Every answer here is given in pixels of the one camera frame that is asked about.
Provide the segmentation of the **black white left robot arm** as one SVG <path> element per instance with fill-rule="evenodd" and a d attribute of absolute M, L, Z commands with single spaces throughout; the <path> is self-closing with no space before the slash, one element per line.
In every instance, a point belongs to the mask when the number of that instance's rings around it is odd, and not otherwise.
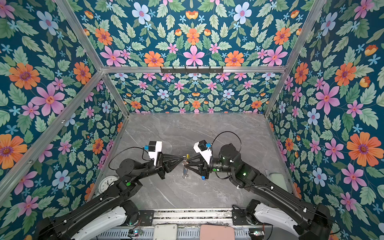
<path fill-rule="evenodd" d="M 143 186 L 141 179 L 171 172 L 183 157 L 158 153 L 159 160 L 139 163 L 125 159 L 116 170 L 118 179 L 99 196 L 61 217 L 45 218 L 37 224 L 35 240 L 90 240 L 123 224 L 136 225 L 140 211 L 131 200 Z"/>

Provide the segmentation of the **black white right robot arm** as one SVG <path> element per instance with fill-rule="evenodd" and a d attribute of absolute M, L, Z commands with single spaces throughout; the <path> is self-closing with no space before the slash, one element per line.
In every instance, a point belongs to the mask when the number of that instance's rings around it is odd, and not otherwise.
<path fill-rule="evenodd" d="M 227 179 L 238 189 L 252 192 L 271 203 L 255 201 L 250 212 L 258 222 L 283 229 L 300 240 L 327 240 L 333 222 L 329 209 L 313 205 L 279 187 L 259 170 L 245 163 L 233 144 L 221 147 L 213 157 L 210 144 L 202 141 L 194 145 L 197 156 L 187 161 L 185 168 L 207 180 L 213 172 L 227 173 Z"/>

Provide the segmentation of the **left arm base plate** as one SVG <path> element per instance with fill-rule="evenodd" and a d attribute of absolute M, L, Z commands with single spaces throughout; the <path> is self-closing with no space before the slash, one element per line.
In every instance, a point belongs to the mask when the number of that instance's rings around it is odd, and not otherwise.
<path fill-rule="evenodd" d="M 127 218 L 127 224 L 134 227 L 149 227 L 154 220 L 154 210 L 140 210 Z"/>

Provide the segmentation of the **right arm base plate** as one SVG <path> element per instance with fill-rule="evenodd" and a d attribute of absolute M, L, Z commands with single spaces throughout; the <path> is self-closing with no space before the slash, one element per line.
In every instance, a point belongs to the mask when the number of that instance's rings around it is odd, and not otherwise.
<path fill-rule="evenodd" d="M 232 221 L 234 226 L 256 225 L 257 221 L 250 213 L 240 209 L 232 209 Z"/>

